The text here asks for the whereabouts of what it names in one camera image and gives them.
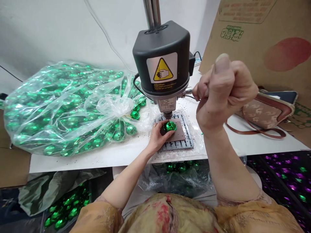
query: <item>yellow warning triangle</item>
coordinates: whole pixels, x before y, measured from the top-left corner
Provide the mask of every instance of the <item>yellow warning triangle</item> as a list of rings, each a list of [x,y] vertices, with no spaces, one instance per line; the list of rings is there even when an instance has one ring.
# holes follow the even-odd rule
[[[173,76],[171,70],[169,69],[168,65],[164,61],[163,58],[160,58],[158,67],[155,71],[155,76],[153,77],[154,81],[162,81],[166,79],[171,79]]]

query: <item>clear plastic bag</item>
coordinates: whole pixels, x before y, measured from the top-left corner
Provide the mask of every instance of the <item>clear plastic bag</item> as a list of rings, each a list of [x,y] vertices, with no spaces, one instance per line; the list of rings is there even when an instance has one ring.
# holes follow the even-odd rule
[[[42,68],[6,98],[12,143],[35,154],[72,156],[147,132],[158,112],[133,78],[77,62]]]
[[[174,193],[189,198],[213,189],[207,160],[148,164],[138,180],[143,191]]]

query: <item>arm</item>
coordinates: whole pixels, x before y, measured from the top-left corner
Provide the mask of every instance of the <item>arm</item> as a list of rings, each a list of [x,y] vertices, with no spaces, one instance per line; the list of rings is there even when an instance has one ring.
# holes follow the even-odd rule
[[[160,129],[166,122],[168,120],[160,121],[154,125],[148,146],[111,182],[97,201],[106,200],[117,209],[123,209],[126,206],[147,162],[175,132],[173,130],[169,131],[164,136],[160,134]]]
[[[247,67],[231,62],[222,54],[211,70],[195,86],[193,95],[201,99],[197,121],[204,134],[213,184],[220,197],[233,201],[249,201],[260,189],[235,153],[224,122],[257,94]]]
[[[168,120],[160,121],[153,126],[147,147],[111,182],[94,203],[81,209],[77,222],[70,231],[71,233],[119,231],[123,224],[123,218],[121,212],[117,210],[122,210],[126,206],[148,160],[175,133],[172,130],[164,136],[160,134],[160,129],[166,122]]]

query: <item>white wall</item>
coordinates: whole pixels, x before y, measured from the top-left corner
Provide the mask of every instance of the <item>white wall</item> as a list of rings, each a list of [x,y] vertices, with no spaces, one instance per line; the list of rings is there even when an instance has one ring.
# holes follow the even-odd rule
[[[173,20],[191,34],[190,51],[203,53],[220,0],[160,0],[161,21]],[[128,67],[132,48],[147,29],[142,0],[90,0]],[[25,80],[50,62],[66,59],[123,68],[83,0],[1,0],[0,64]]]

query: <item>woman's right hand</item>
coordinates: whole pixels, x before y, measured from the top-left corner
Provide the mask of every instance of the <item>woman's right hand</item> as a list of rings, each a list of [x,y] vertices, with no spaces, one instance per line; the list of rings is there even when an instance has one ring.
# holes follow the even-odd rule
[[[204,135],[217,133],[223,124],[258,92],[246,65],[231,62],[228,54],[221,54],[211,69],[201,77],[193,89],[193,96],[201,100],[197,121]]]

